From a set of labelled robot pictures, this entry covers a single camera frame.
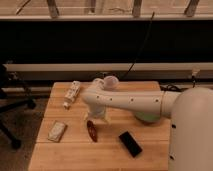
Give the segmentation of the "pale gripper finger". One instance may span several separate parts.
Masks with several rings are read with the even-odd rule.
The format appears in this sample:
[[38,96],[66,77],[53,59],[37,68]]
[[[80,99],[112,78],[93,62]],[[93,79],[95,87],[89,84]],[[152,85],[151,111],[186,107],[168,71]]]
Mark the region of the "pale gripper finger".
[[86,121],[90,118],[90,116],[88,114],[85,114],[83,118],[84,118],[84,121]]
[[104,117],[104,121],[109,124],[110,123],[110,117],[108,115],[106,115]]

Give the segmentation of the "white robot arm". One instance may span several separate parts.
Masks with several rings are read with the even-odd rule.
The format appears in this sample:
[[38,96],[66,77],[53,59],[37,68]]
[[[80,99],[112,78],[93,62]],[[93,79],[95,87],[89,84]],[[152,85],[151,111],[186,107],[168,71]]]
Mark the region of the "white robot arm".
[[82,92],[90,118],[108,107],[167,117],[170,122],[168,171],[213,171],[213,90],[107,91],[95,79]]

